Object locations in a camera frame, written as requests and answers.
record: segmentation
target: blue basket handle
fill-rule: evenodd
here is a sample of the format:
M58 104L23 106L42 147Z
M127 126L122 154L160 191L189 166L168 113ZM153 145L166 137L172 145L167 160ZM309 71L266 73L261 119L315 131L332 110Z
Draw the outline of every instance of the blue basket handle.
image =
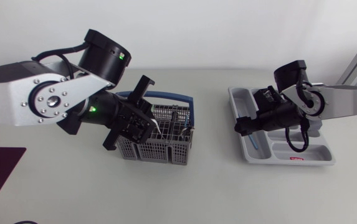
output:
M119 96L122 97L128 97L128 95L132 91L121 91L116 93ZM162 91L147 91L144 95L145 97L153 97L153 98L163 98L167 100L176 100L176 101L181 101L189 104L189 115L192 120L192 125L195 126L195 115L194 115L194 110L193 110L193 98L190 96L185 96L181 94L176 94L176 93L167 93L167 92L162 92Z

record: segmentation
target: white wall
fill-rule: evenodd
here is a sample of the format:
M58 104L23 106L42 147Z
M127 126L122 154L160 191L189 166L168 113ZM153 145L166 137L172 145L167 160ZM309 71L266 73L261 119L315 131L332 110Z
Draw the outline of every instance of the white wall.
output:
M88 28L128 49L130 68L272 75L305 59L311 81L334 84L357 53L357 0L0 0L0 65L78 45Z

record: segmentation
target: red label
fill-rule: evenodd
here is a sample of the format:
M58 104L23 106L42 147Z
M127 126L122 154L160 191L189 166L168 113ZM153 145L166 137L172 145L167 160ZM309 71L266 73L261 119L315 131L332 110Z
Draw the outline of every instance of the red label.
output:
M304 160L304 159L300 157L291 157L290 160Z

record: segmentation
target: black cable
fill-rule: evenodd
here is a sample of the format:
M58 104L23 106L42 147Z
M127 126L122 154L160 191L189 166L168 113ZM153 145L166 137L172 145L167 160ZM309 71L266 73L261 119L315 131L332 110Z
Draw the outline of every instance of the black cable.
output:
M56 49L56 50L49 50L46 52L42 52L41 54L32 57L31 59L33 61L39 62L42 59L52 56L52 55L62 55L62 54L70 54L70 53L74 53L74 52L79 52L81 50L86 49L90 44L88 44L87 42L84 42L83 44L76 46L76 47L69 47L66 49Z
M20 221L20 222L17 222L15 224L37 224L37 223L33 222L33 221Z
M306 81L306 80L303 80L303 83L309 85L310 87L313 86L309 81Z
M296 83L297 95L304 102L304 104L307 105L307 107L312 108L314 106L313 101L308 100L307 97L305 97L303 91L303 70L300 70L297 76L298 76L297 83Z
M304 145L303 145L303 148L301 149L298 149L296 148L292 142L290 141L290 138L289 138L289 128L285 128L285 136L286 136L286 141L288 142L289 146L293 149L293 151L295 152L304 152L307 148L308 148L308 133L305 131L302 131L302 137L303 137L303 140L304 140Z
M72 64L69 62L69 60L67 60L67 58L64 55L57 55L57 56L60 57L65 62L66 66L67 66L67 70L69 71L70 80L74 79Z

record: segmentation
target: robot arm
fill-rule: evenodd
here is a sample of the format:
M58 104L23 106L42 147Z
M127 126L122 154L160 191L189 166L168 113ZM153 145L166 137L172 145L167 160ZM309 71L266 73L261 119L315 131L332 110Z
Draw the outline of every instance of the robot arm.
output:
M63 54L85 50L78 65ZM63 62L39 61L56 55ZM152 105L143 99L154 81L143 76L128 98L107 90L117 86L131 55L103 34L89 30L85 42L69 49L51 50L33 61L0 66L0 123L15 126L57 123L77 134L82 122L111 129L103 145L115 149L118 137L136 143L148 139L153 128Z
M312 121L357 115L357 86L312 86L304 90L307 99L313 101L307 107L298 97L295 86L282 91Z
M303 60L274 71L278 91L272 86L254 94L257 117L237 118L235 131L242 136L254 131L285 129L287 142L296 152L308 147L308 131L318 129L321 120L357 115L357 86L311 84ZM300 125L304 146L297 149L289 138L289 127Z

